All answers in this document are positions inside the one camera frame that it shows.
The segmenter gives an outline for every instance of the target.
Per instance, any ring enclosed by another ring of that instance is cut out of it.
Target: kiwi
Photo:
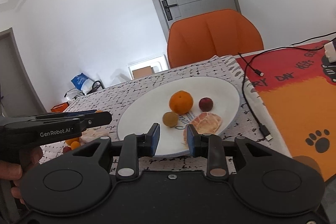
[[[168,127],[175,127],[179,121],[179,117],[175,112],[166,112],[162,117],[163,123]]]

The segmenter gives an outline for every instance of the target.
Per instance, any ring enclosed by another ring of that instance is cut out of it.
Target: white adapter
[[[336,62],[336,41],[331,41],[324,45],[325,56],[330,63]]]

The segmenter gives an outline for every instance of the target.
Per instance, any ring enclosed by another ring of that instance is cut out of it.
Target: orange box
[[[54,107],[51,109],[51,112],[63,112],[63,111],[65,111],[65,109],[66,109],[68,106],[69,106],[68,103],[63,103],[63,104],[54,106]]]

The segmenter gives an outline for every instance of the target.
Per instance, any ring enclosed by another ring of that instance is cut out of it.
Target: white plate
[[[194,105],[186,115],[179,115],[179,122],[175,128],[169,128],[162,122],[162,116],[171,111],[169,99],[177,91],[189,92],[194,98]],[[120,140],[133,133],[147,133],[154,122],[160,124],[160,141],[157,146],[157,157],[176,157],[189,153],[188,146],[183,141],[185,126],[196,116],[201,114],[198,107],[199,100],[209,97],[214,102],[211,113],[219,115],[223,122],[216,134],[220,135],[235,119],[240,97],[237,89],[229,82],[207,76],[196,76],[175,80],[161,85],[131,104],[122,115],[117,134]]]

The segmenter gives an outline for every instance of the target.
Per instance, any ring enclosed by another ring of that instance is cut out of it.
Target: blue plastic bag
[[[92,90],[93,81],[84,73],[75,76],[71,82],[74,84],[76,89],[83,91],[85,95]]]

